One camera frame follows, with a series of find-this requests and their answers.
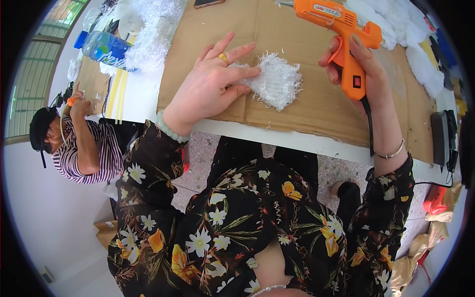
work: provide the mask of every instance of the glue gun nozzle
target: glue gun nozzle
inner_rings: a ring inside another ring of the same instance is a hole
[[[285,5],[285,6],[294,8],[294,2],[293,2],[293,1],[276,1],[275,3],[276,3],[279,7],[280,7],[281,5]]]

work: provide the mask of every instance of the black floral shirt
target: black floral shirt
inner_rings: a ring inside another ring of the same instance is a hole
[[[259,289],[254,255],[277,239],[287,287],[312,296],[382,296],[413,196],[412,159],[375,178],[348,230],[316,191],[273,158],[229,169],[182,213],[171,181],[178,143],[149,121],[117,182],[118,233],[109,269],[126,297],[248,296]]]

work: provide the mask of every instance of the striped shirt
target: striped shirt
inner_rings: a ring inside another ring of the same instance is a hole
[[[99,171],[83,175],[77,166],[77,144],[73,122],[67,115],[63,116],[65,132],[69,133],[66,142],[51,154],[56,169],[70,181],[77,183],[97,183],[113,179],[124,169],[122,154],[115,137],[114,128],[109,124],[98,124],[86,120],[99,152]]]

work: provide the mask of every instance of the hand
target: hand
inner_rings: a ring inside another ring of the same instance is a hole
[[[69,112],[73,121],[81,118],[84,119],[86,115],[91,115],[91,113],[91,101],[80,99],[74,102],[73,106],[71,107],[71,111]]]
[[[330,40],[330,49],[322,55],[318,65],[326,68],[330,82],[334,85],[341,84],[342,67],[330,62],[327,63],[331,55],[338,49],[339,41],[336,37]],[[358,60],[366,72],[366,97],[371,107],[371,113],[377,113],[388,107],[394,108],[392,101],[391,86],[388,74],[384,70],[379,60],[373,53],[365,47],[356,34],[352,34],[349,46],[351,53]],[[351,100],[358,110],[365,114],[363,105],[360,101]]]
[[[261,73],[259,67],[228,68],[226,62],[218,58],[233,38],[234,32],[230,32],[216,46],[210,44],[202,51],[193,70],[163,111],[163,121],[176,134],[188,135],[199,120],[223,112],[238,97],[251,92],[248,86],[239,84],[225,89],[229,84]],[[255,47],[251,42],[226,52],[228,63],[234,63]]]

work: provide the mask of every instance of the white wall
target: white wall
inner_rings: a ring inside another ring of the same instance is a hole
[[[83,19],[103,0],[91,0],[61,53],[49,101],[67,87],[69,61],[79,53],[73,44]],[[4,168],[13,219],[25,249],[37,269],[46,266],[55,278],[48,287],[58,297],[122,296],[107,265],[107,250],[96,238],[94,222],[113,220],[105,183],[81,185],[62,177],[45,154],[29,142],[4,147]]]
[[[466,196],[467,190],[464,188],[460,192],[458,203],[455,205],[452,222],[447,224],[449,237],[437,244],[429,252],[426,259],[424,260],[424,266],[426,267],[427,274],[429,274],[432,283],[434,283],[440,271],[444,267],[459,235],[460,226],[462,226],[462,219],[464,217]],[[429,281],[427,276],[423,269],[419,267],[402,297],[421,297],[427,292],[428,289]]]

